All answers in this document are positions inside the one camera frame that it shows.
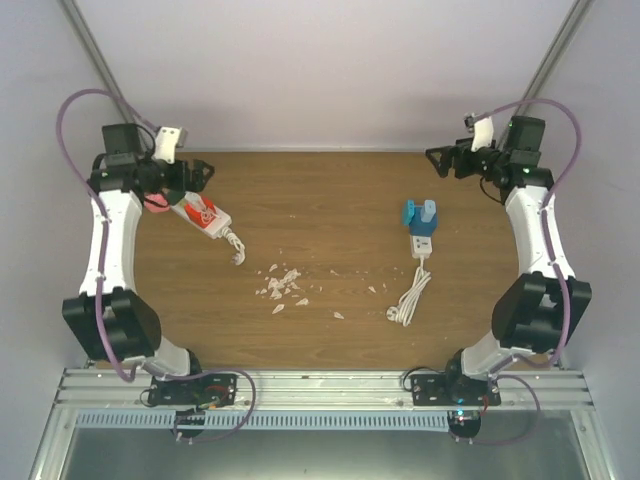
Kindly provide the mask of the pink plug adapter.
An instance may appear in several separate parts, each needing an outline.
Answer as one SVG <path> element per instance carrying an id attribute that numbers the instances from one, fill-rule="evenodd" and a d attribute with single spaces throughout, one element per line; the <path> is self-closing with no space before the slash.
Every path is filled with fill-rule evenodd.
<path id="1" fill-rule="evenodd" d="M 151 213 L 159 214 L 167 212 L 171 209 L 168 200 L 160 194 L 151 194 L 144 197 L 144 207 Z"/>

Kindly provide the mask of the white multicolour power strip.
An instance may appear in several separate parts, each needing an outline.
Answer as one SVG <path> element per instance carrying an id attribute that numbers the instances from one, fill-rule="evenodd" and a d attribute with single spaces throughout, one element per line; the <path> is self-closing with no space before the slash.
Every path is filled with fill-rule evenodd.
<path id="1" fill-rule="evenodd" d="M 211 239 L 225 239 L 236 251 L 232 257 L 237 266 L 246 259 L 246 247 L 232 230 L 231 216 L 207 197 L 187 192 L 184 199 L 171 210 Z"/>

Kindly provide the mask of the dark green dragon adapter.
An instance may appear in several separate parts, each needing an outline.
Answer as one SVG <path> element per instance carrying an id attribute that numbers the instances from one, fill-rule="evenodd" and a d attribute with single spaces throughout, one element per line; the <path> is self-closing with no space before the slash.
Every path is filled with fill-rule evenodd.
<path id="1" fill-rule="evenodd" d="M 166 200 L 171 206 L 179 204 L 185 197 L 185 191 L 169 190 L 166 194 Z"/>

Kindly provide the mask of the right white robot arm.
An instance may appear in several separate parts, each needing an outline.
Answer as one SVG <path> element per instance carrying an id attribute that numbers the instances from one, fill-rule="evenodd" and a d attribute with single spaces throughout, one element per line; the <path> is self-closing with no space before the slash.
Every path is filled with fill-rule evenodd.
<path id="1" fill-rule="evenodd" d="M 555 362 L 592 298 L 564 254 L 555 220 L 551 171 L 539 165 L 546 124 L 514 116 L 504 145 L 493 138 L 490 118 L 467 119 L 473 135 L 426 150 L 442 178 L 476 176 L 493 184 L 513 231 L 518 277 L 496 302 L 489 332 L 447 362 L 443 393 L 455 405 L 492 397 L 497 377 L 518 361 L 548 355 Z"/>

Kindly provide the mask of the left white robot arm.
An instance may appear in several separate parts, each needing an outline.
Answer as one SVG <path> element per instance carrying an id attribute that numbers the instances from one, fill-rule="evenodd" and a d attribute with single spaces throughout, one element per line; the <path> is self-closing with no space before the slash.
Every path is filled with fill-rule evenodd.
<path id="1" fill-rule="evenodd" d="M 152 145 L 135 123 L 102 129 L 104 153 L 94 160 L 87 189 L 93 215 L 89 260 L 78 294 L 64 300 L 62 315 L 87 356 L 107 361 L 127 382 L 138 369 L 170 379 L 185 404 L 203 398 L 206 380 L 195 355 L 168 340 L 156 311 L 138 294 L 134 275 L 136 237 L 145 207 L 168 210 L 212 239 L 229 217 L 201 192 L 214 174 L 211 165 L 176 157 L 185 129 L 161 126 Z"/>

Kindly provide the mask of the light blue plug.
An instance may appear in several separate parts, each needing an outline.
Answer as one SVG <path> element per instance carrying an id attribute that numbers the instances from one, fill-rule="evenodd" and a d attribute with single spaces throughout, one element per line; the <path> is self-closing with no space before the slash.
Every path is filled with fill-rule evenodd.
<path id="1" fill-rule="evenodd" d="M 423 202 L 415 202 L 413 200 L 407 200 L 402 209 L 402 223 L 405 226 L 409 226 L 412 217 L 414 216 L 417 208 L 423 208 L 423 219 L 428 220 L 428 212 L 436 212 L 436 203 L 433 200 L 424 200 Z"/>

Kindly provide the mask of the blue cube adapter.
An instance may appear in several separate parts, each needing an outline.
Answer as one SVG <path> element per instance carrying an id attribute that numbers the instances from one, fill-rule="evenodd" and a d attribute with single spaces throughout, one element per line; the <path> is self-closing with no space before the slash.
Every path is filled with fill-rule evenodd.
<path id="1" fill-rule="evenodd" d="M 417 208 L 409 223 L 408 229 L 411 236 L 432 237 L 438 226 L 436 212 L 427 213 L 428 220 L 423 219 L 423 208 Z"/>

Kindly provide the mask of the small white power strip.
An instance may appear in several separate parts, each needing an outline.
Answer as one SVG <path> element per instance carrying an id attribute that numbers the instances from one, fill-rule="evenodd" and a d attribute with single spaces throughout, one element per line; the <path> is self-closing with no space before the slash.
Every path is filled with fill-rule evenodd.
<path id="1" fill-rule="evenodd" d="M 389 321 L 403 327 L 411 324 L 422 293 L 432 278 L 432 274 L 425 268 L 425 261 L 433 251 L 432 238 L 411 235 L 410 250 L 412 258 L 417 261 L 411 286 L 399 297 L 397 303 L 386 311 Z"/>

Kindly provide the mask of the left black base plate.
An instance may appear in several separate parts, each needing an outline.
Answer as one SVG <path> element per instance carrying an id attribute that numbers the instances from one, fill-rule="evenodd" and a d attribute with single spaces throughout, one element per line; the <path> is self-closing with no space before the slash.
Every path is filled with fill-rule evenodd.
<path id="1" fill-rule="evenodd" d="M 142 391 L 140 402 L 149 408 L 158 406 L 191 406 L 196 409 L 221 408 L 233 405 L 238 376 L 222 373 L 197 380 L 151 380 Z"/>

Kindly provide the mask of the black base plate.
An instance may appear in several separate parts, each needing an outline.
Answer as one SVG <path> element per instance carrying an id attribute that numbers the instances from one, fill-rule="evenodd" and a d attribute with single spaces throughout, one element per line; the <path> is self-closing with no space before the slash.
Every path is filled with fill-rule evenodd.
<path id="1" fill-rule="evenodd" d="M 486 381 L 431 370 L 406 372 L 401 386 L 410 393 L 414 406 L 483 407 L 502 403 L 500 394 L 494 393 Z"/>
<path id="2" fill-rule="evenodd" d="M 197 380 L 151 380 L 142 391 L 140 402 L 149 408 L 158 406 L 191 406 L 196 409 L 221 408 L 233 405 L 238 376 L 222 373 Z"/>

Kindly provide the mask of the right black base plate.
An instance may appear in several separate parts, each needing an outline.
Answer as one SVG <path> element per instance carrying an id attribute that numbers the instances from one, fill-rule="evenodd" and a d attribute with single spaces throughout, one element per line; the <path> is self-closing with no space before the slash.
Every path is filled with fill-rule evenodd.
<path id="1" fill-rule="evenodd" d="M 401 386 L 410 393 L 414 406 L 483 407 L 502 403 L 500 394 L 494 393 L 486 381 L 431 370 L 406 372 Z"/>

